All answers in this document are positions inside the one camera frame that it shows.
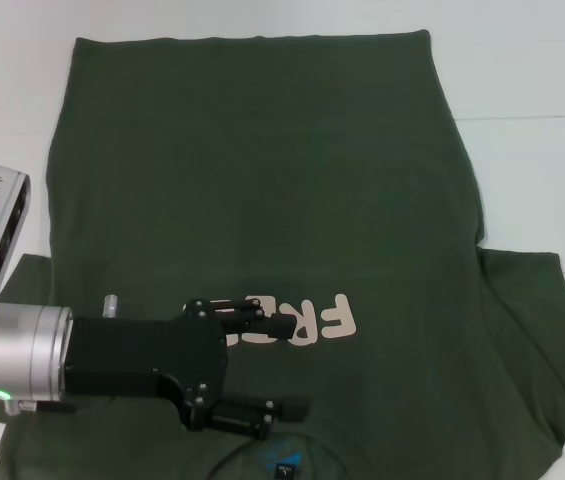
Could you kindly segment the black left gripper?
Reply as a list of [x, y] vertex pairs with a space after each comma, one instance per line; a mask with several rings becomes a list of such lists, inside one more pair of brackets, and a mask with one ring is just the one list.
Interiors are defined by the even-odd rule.
[[292, 337], [295, 316], [268, 315], [259, 299], [246, 299], [191, 301], [169, 320], [76, 318], [64, 362], [65, 393], [163, 399], [189, 430], [258, 440], [277, 423], [305, 421], [307, 398], [219, 399], [227, 364], [224, 332]]

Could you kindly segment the dark green FREE t-shirt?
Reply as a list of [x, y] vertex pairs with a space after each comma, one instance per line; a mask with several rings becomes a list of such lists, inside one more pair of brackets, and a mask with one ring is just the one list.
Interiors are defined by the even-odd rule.
[[0, 480], [539, 480], [565, 443], [565, 279], [485, 250], [427, 31], [75, 43], [47, 162], [49, 257], [6, 301], [123, 317], [260, 298], [287, 342], [226, 385], [302, 395], [264, 441], [156, 400], [7, 424]]

